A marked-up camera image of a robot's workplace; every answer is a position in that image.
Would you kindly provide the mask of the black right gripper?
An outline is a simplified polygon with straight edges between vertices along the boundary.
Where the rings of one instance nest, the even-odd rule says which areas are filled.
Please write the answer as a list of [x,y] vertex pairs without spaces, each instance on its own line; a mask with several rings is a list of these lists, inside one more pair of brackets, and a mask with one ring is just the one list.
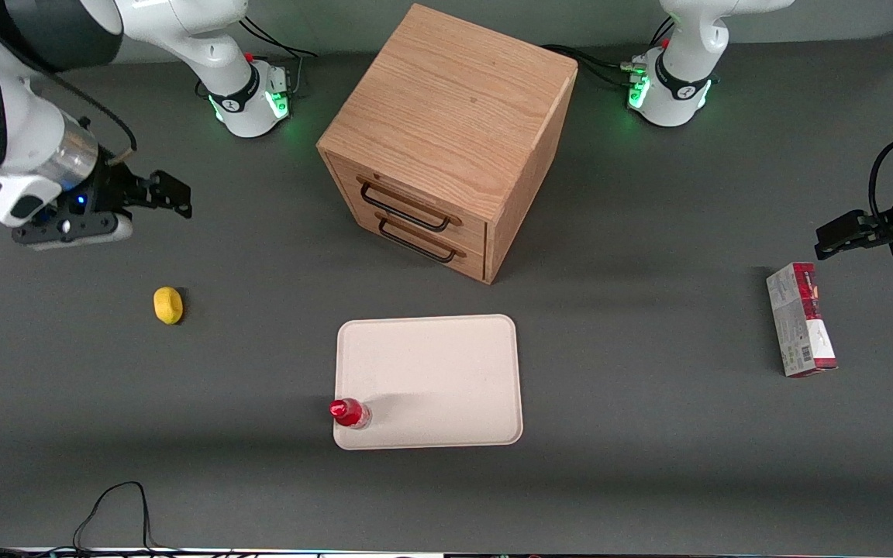
[[134,174],[127,163],[101,162],[92,174],[74,189],[74,224],[89,225],[115,213],[131,216],[128,208],[173,211],[184,219],[192,217],[191,188],[163,170],[148,179]]

